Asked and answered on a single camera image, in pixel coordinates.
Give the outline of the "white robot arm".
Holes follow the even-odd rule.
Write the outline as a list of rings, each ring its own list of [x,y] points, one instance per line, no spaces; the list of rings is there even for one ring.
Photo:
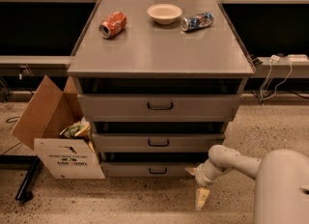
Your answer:
[[[309,224],[308,155],[282,149],[255,158],[215,145],[205,162],[186,169],[197,182],[197,210],[209,197],[210,185],[231,170],[255,181],[253,224]]]

